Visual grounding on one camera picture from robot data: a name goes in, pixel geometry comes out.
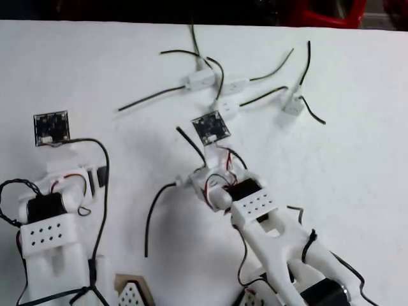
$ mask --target white connector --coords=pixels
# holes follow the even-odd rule
[[[190,91],[199,91],[201,89],[213,86],[215,83],[215,74],[210,68],[204,68],[200,71],[191,73],[187,77],[186,88]]]
[[[300,86],[295,87],[293,90],[288,90],[284,94],[284,107],[283,111],[294,116],[299,116],[302,110],[305,108],[305,104],[302,99],[302,88]]]
[[[230,120],[237,116],[239,108],[237,101],[231,97],[221,97],[212,104],[212,110],[218,111],[224,120]]]
[[[191,179],[188,175],[178,174],[174,181],[176,183],[176,187],[185,187],[190,183]]]
[[[227,96],[230,94],[238,94],[244,91],[248,86],[249,79],[240,75],[226,75],[224,76],[224,83],[222,85],[222,96]]]

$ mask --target black cable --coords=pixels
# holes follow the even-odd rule
[[[302,263],[306,263],[307,251],[309,250],[309,247],[312,245],[312,243],[316,241],[316,239],[317,239],[316,231],[312,229],[312,233],[309,236],[309,240],[307,241],[302,251]]]
[[[266,279],[263,279],[261,277],[258,278],[258,279],[254,279],[254,280],[252,280],[250,282],[247,282],[247,283],[243,283],[241,281],[241,270],[242,270],[242,267],[244,266],[245,260],[247,259],[247,256],[248,256],[248,246],[247,246],[247,243],[245,241],[245,238],[244,238],[243,234],[238,229],[238,227],[235,226],[235,225],[233,225],[233,227],[238,231],[238,233],[241,236],[242,242],[244,243],[244,258],[242,258],[242,262],[240,264],[240,267],[238,268],[238,282],[240,283],[240,285],[242,287],[249,287],[250,285],[254,284],[255,282],[265,282],[265,284],[267,284],[268,287],[276,294],[276,290],[272,287],[272,285]]]
[[[245,296],[245,289],[240,291],[239,295],[237,296],[237,298],[235,299],[235,301],[232,303],[231,306],[240,306],[244,296]]]
[[[310,107],[309,107],[309,104],[307,104],[307,102],[306,102],[305,97],[300,96],[300,99],[302,99],[303,102],[305,103],[306,108],[307,108],[307,110],[309,111],[309,114],[310,114],[316,121],[318,121],[319,123],[321,123],[321,124],[323,124],[323,125],[326,125],[326,121],[324,121],[323,119],[320,119],[318,116],[316,116],[316,115],[312,112],[312,110],[311,110]]]
[[[35,305],[39,305],[42,303],[46,303],[52,300],[56,300],[58,298],[63,298],[64,296],[68,296],[68,295],[74,295],[75,293],[79,293],[81,292],[81,289],[74,289],[74,290],[68,290],[68,291],[64,291],[61,293],[57,293],[55,295],[50,295],[50,296],[46,296],[45,298],[39,298],[38,300],[34,300],[31,302],[27,302],[27,303],[23,303],[23,304],[17,304],[17,306],[35,306]]]
[[[268,73],[267,75],[264,76],[260,76],[259,78],[250,78],[249,81],[259,81],[259,80],[263,80],[265,78],[271,77],[272,75],[276,74],[276,72],[278,72],[279,70],[281,70],[281,68],[283,67],[283,65],[285,65],[285,63],[288,61],[288,59],[290,58],[290,56],[292,55],[294,51],[294,48],[292,48],[292,50],[289,52],[289,54],[285,57],[285,59],[283,60],[283,62],[275,69],[273,70],[271,73]]]
[[[302,215],[303,215],[303,208],[300,207],[294,207],[294,206],[287,206],[290,209],[295,209],[295,210],[299,210],[299,223],[302,224]],[[374,303],[372,300],[370,300],[363,292],[363,288],[365,285],[365,279],[364,277],[358,273],[358,271],[356,269],[354,269],[349,263],[347,263],[344,259],[342,259],[339,255],[335,254],[334,252],[331,252],[333,254],[334,257],[336,257],[336,259],[342,264],[344,265],[347,269],[350,270],[351,273],[353,273],[359,280],[360,280],[360,295],[361,297],[366,300],[369,304],[373,305],[373,306],[378,306],[378,304]]]
[[[92,211],[89,208],[83,207],[83,206],[79,206],[78,209],[76,210],[76,212],[78,213],[78,215],[80,215],[81,217],[87,217],[88,215],[90,215],[92,213]]]
[[[287,86],[280,86],[280,87],[278,87],[278,88],[272,89],[270,92],[267,92],[266,94],[263,94],[262,96],[259,96],[259,97],[255,98],[255,99],[250,100],[250,101],[241,103],[241,104],[240,104],[240,107],[243,107],[243,106],[246,106],[246,105],[248,105],[248,104],[251,104],[251,103],[253,103],[253,102],[255,102],[255,101],[259,100],[259,99],[262,99],[262,98],[264,98],[264,97],[266,97],[266,96],[269,96],[270,94],[273,94],[273,93],[275,93],[275,92],[281,91],[281,90],[283,90],[283,89],[288,89],[288,87],[287,87]]]
[[[298,222],[302,225],[303,213],[305,210],[302,207],[296,207],[296,206],[287,206],[287,207],[288,209],[299,211]]]
[[[198,54],[200,53],[200,50],[198,49],[198,44],[197,44],[197,38],[196,38],[196,33],[194,31],[194,20],[193,18],[191,19],[191,36],[193,37],[193,43],[194,43],[194,49]]]
[[[42,196],[43,194],[41,193],[39,187],[34,184],[33,182],[30,182],[29,180],[22,179],[22,178],[15,178],[13,180],[6,180],[2,184],[0,184],[0,204],[1,204],[1,194],[3,193],[3,188],[7,185],[14,184],[14,183],[20,183],[26,185],[28,188],[30,188],[37,196]],[[11,220],[9,217],[7,217],[1,207],[0,207],[0,219],[3,219],[6,221],[8,224],[15,226],[16,228],[20,228],[22,223],[18,222],[16,219]]]
[[[219,95],[221,94],[222,86],[224,85],[224,69],[222,68],[221,64],[219,62],[217,62],[215,59],[212,59],[211,57],[208,57],[208,56],[207,56],[207,59],[210,62],[213,62],[214,64],[216,64],[218,66],[218,68],[221,70],[221,82],[219,84],[217,97],[215,98],[215,100],[217,101],[218,98],[219,98]]]
[[[213,174],[211,174],[211,175],[208,177],[208,179],[206,179],[206,182],[208,182],[208,180],[210,180],[212,177],[219,177],[219,178],[223,179],[223,180],[225,181],[225,183],[227,183],[227,185],[231,186],[231,183],[228,182],[228,180],[227,180],[225,177],[223,177],[221,174],[218,174],[218,173],[213,173]]]
[[[309,70],[309,66],[310,66],[310,58],[312,57],[312,50],[310,47],[310,40],[307,42],[307,65],[306,65],[306,69],[305,72],[303,72],[302,78],[300,79],[300,83],[299,86],[302,86],[303,81],[305,80],[306,74]]]
[[[245,164],[245,161],[242,159],[241,156],[239,156],[239,154],[237,152],[235,152],[233,149],[231,148],[227,148],[227,147],[220,147],[217,146],[220,149],[224,149],[227,150],[228,152],[230,152],[232,155],[234,155],[236,158],[238,158],[238,160],[242,163],[242,166],[244,167],[245,170],[248,170],[247,164]]]
[[[146,222],[146,229],[145,229],[145,258],[149,255],[149,229],[150,229],[150,220],[152,218],[153,208],[156,206],[157,200],[159,199],[160,195],[165,191],[167,188],[175,187],[176,183],[166,184],[164,185],[159,192],[154,197],[152,205],[150,206],[149,213],[147,215],[147,222]]]
[[[146,98],[140,99],[140,100],[135,101],[135,102],[132,102],[132,103],[130,103],[130,104],[128,104],[128,105],[122,106],[122,107],[118,108],[117,111],[118,111],[118,112],[121,112],[121,111],[123,111],[123,110],[127,110],[129,107],[135,106],[135,105],[140,104],[140,103],[142,103],[142,102],[144,102],[144,101],[153,99],[153,98],[158,97],[158,96],[160,96],[160,95],[162,95],[162,94],[166,94],[167,92],[179,91],[179,90],[181,90],[181,89],[183,89],[183,88],[185,88],[185,87],[186,87],[186,86],[183,85],[183,86],[180,86],[180,87],[169,88],[169,89],[166,89],[166,90],[164,90],[164,91],[157,92],[157,93],[155,93],[155,94],[152,94],[151,96],[148,96],[148,97],[146,97]]]
[[[187,140],[187,142],[193,147],[193,149],[198,153],[198,155],[200,155],[201,159],[204,162],[204,166],[207,165],[207,162],[205,161],[205,157],[204,154],[202,153],[202,151],[197,147],[197,145],[191,140],[190,137],[187,136],[187,134],[184,133],[184,131],[181,129],[181,127],[176,127],[176,130],[181,134],[181,136],[183,136],[183,138],[185,140]]]
[[[27,290],[27,287],[28,287],[27,263],[26,263],[26,260],[23,258],[23,251],[22,251],[21,244],[20,244],[20,236],[21,236],[21,232],[18,231],[16,236],[15,236],[15,242],[17,244],[17,249],[18,249],[18,253],[20,254],[21,261],[23,262],[24,275],[25,275],[26,280],[25,280],[24,289],[21,292],[21,295],[19,296],[19,298],[17,300],[16,306],[18,306],[20,304],[20,301],[21,301],[21,299],[22,299],[22,297],[23,297],[23,295],[24,295],[24,293],[25,293],[25,291]]]
[[[360,295],[363,297],[364,300],[367,301],[367,303],[373,305],[373,306],[378,306],[377,303],[373,302],[371,299],[369,299],[363,292],[363,288],[365,285],[365,279],[364,277],[358,273],[356,269],[354,269],[349,263],[347,263],[344,259],[342,259],[340,256],[336,255],[335,253],[331,252],[334,257],[342,264],[344,265],[347,269],[351,271],[359,280],[360,280]]]
[[[191,52],[191,51],[188,51],[188,50],[181,50],[181,49],[167,50],[167,51],[162,51],[162,52],[160,52],[160,55],[170,54],[170,53],[185,53],[185,54],[193,55],[193,56],[195,56],[195,57],[197,57],[197,58],[199,58],[199,59],[202,59],[202,60],[205,62],[205,64],[206,64],[210,69],[212,69],[210,63],[209,63],[206,59],[202,58],[200,54],[195,53],[195,52]]]
[[[98,294],[96,293],[96,291],[98,291],[98,290],[96,289],[96,286],[95,286],[96,278],[97,278],[97,275],[96,275],[96,253],[98,251],[98,247],[99,247],[99,243],[101,241],[103,229],[105,228],[106,218],[108,216],[108,190],[109,190],[109,176],[110,176],[110,160],[109,160],[108,151],[105,148],[105,146],[99,140],[94,139],[94,138],[75,138],[75,139],[71,139],[71,140],[64,140],[61,143],[48,144],[48,145],[51,146],[51,147],[60,147],[61,145],[66,145],[66,144],[69,144],[69,143],[78,143],[78,142],[93,142],[93,143],[96,143],[102,149],[102,151],[103,151],[103,153],[105,155],[105,159],[106,159],[106,171],[105,171],[106,179],[105,179],[105,196],[104,196],[104,199],[103,199],[103,217],[102,217],[101,226],[99,228],[98,235],[96,237],[94,250],[92,252],[92,257],[89,260],[89,278],[90,278],[90,283],[91,283],[89,288],[95,292],[95,294],[100,299],[100,301],[102,302],[103,305],[108,306],[109,304],[106,302],[106,300],[103,298],[103,296],[101,296],[100,294],[98,296]],[[84,295],[83,289],[79,289],[76,293],[78,294],[78,296]]]

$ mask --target white plastic housing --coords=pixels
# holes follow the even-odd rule
[[[224,120],[231,120],[238,115],[239,104],[231,97],[221,97],[212,104],[212,110],[218,111]]]
[[[89,285],[87,256],[74,214],[23,225],[20,230],[30,300]]]
[[[191,91],[199,91],[212,86],[214,83],[214,72],[210,68],[204,68],[187,77],[186,87]]]
[[[281,99],[284,102],[283,106],[284,112],[294,116],[299,116],[303,109],[305,108],[305,104],[303,103],[303,100],[300,98],[301,95],[302,95],[301,87],[297,87],[295,89],[290,89],[286,91],[281,96]]]
[[[248,86],[249,79],[243,77],[242,75],[225,75],[224,83],[222,85],[222,96],[227,96],[230,94],[238,94],[239,92],[244,91]]]

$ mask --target white table surface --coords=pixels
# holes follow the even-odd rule
[[[279,74],[251,85],[239,102],[294,84],[312,41],[303,93],[327,125],[307,112],[292,118],[269,98],[228,122],[231,142],[276,201],[305,208],[304,225],[364,275],[369,297],[406,305],[408,34],[197,25],[196,35],[203,54],[248,77],[270,71],[295,48]],[[176,174],[201,165],[175,127],[199,143],[190,120],[206,113],[215,96],[215,89],[175,93],[114,114],[195,70],[188,55],[158,56],[171,48],[193,49],[186,25],[0,21],[0,178],[37,179],[44,158],[34,146],[32,116],[68,110],[71,137],[98,138],[110,153],[100,251],[115,270],[143,275],[158,305],[229,305],[240,290],[243,245],[230,217],[209,211],[191,189],[169,191],[158,203],[150,256],[143,257],[154,195]],[[80,146],[84,155],[102,163],[88,146]],[[6,213],[17,215],[24,191],[4,190]],[[89,250],[101,208],[99,201],[84,220]],[[13,305],[24,285],[14,235],[0,223],[2,305]],[[244,270],[257,266],[251,256]]]

